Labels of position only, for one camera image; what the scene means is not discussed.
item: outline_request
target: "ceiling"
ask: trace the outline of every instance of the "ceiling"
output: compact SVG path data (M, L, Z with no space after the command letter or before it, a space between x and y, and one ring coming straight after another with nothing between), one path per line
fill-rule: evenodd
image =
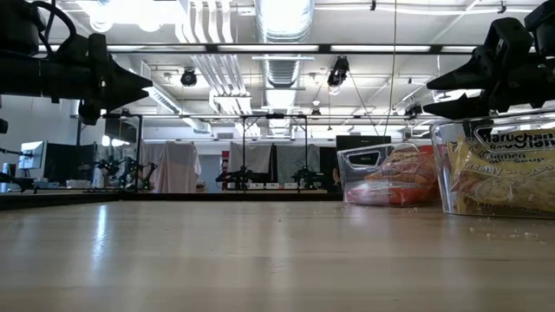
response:
M407 10L464 10L473 0L406 0L398 1L398 8ZM505 0L509 9L532 10L543 1ZM89 26L88 13L82 10L79 2L58 1L60 7L75 21L82 35L93 32ZM163 6L168 1L155 3ZM490 23L501 17L516 17L523 21L526 13L506 12L455 16L427 16L376 10L370 11L371 1L315 0L313 23L308 42L310 43L381 43L393 44L481 44ZM253 10L252 0L233 0L232 34L235 42L257 42L256 17L244 14ZM500 10L501 1L482 0L472 10ZM393 9L393 1L377 1L378 9ZM136 14L129 8L119 14ZM163 16L157 18L165 22ZM174 34L174 25L165 23L160 30L146 32L134 24L115 24L106 36L108 43L179 43ZM64 26L55 24L51 41L61 42L67 35ZM327 79L330 66L337 55L313 55L313 61L304 61L301 68L300 90L295 99L295 112L310 113L312 102L319 100L323 114L363 113L362 103L372 107L372 114L386 114L390 103L400 103L408 94L415 94L416 101L431 101L430 92L422 87L426 81L438 74L444 74L463 65L468 56L463 55L350 55L349 63L352 79L349 78L338 95L329 95L327 86L321 82ZM152 79L164 88L187 112L214 114L208 106L210 88L202 75L195 87L185 88L179 80L183 68L194 67L189 55L130 55L132 62L148 64L152 69ZM253 61L251 55L238 55L238 63L247 91L251 94L251 107L260 109L265 105L264 73L261 62ZM392 83L386 83L394 74ZM409 103L400 103L396 108L402 110ZM156 104L148 101L132 104L133 110L150 114L168 114ZM174 126L175 121L168 121Z

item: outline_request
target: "plastic container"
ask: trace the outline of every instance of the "plastic container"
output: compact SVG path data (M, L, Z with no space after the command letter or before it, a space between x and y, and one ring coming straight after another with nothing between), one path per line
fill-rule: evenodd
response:
M431 126L443 211L555 218L555 112Z
M424 205L439 187L431 146L386 144L337 152L343 200L359 205Z

